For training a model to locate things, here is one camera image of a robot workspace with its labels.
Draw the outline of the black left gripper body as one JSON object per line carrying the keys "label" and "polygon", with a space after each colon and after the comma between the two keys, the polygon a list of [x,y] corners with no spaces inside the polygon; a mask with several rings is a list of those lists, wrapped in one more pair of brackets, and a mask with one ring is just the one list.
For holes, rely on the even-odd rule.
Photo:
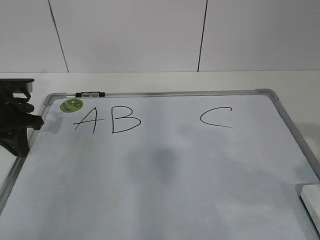
{"label": "black left gripper body", "polygon": [[31,113],[34,106],[29,103],[31,93],[10,93],[0,88],[0,133],[21,128],[22,113]]}

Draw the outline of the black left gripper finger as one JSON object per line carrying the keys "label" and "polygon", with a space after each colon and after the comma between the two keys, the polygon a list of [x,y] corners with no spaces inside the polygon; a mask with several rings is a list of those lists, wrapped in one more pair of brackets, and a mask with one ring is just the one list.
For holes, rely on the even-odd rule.
{"label": "black left gripper finger", "polygon": [[15,129],[0,133],[0,145],[16,157],[25,157],[29,151],[26,129]]}
{"label": "black left gripper finger", "polygon": [[22,113],[21,128],[32,128],[33,130],[40,130],[44,125],[44,121],[40,115],[33,115],[29,113]]}

